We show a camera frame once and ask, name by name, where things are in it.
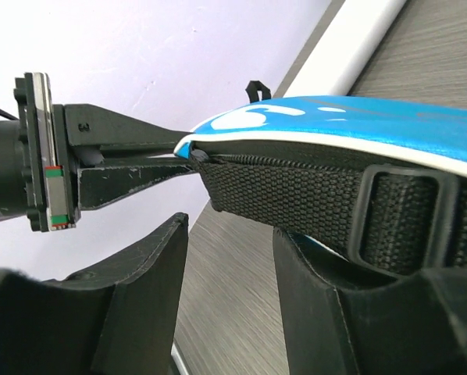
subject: black cylinder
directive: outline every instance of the black cylinder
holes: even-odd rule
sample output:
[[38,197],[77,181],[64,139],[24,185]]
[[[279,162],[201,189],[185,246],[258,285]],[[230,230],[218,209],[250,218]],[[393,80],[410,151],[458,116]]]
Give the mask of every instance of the black cylinder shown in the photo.
[[0,121],[0,221],[24,215],[27,210],[19,131],[19,121]]

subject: green stripe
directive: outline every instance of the green stripe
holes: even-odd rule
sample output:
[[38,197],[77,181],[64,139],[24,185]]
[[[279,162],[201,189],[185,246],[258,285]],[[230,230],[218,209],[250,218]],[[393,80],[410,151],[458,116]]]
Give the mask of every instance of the green stripe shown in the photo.
[[45,170],[46,177],[61,177],[63,170]]
[[52,225],[67,224],[68,222],[69,222],[69,217],[67,215],[52,216]]

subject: wooden floor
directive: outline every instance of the wooden floor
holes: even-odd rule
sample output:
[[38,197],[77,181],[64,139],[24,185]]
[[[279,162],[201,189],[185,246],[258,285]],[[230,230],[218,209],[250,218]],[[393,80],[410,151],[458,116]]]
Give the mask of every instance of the wooden floor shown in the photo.
[[[411,0],[352,94],[467,108],[467,0]],[[176,329],[194,375],[288,373],[271,233],[210,206],[194,226]]]

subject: white backdrop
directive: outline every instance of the white backdrop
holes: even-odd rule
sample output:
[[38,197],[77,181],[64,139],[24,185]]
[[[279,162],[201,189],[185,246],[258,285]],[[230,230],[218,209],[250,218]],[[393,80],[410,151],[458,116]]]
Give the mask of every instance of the white backdrop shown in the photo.
[[[14,77],[50,75],[55,103],[87,102],[188,130],[273,91],[330,0],[0,1],[0,107],[16,114]],[[62,279],[139,240],[174,212],[207,202],[197,177],[171,180],[97,212],[75,230],[0,223],[0,267]]]

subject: strap buckle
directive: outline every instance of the strap buckle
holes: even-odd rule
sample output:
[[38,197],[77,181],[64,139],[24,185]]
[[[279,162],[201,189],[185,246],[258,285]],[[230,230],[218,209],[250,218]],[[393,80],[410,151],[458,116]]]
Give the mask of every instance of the strap buckle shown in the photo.
[[423,268],[445,266],[447,253],[451,245],[453,222],[458,204],[459,179],[451,173],[424,168],[404,168],[389,165],[371,165],[365,168],[353,213],[351,233],[348,241],[348,259],[366,269],[401,278],[404,275],[383,270],[362,258],[364,233],[367,230],[369,208],[377,177],[380,175],[400,175],[407,177],[426,177],[438,185],[438,194],[433,210],[433,221],[426,246]]

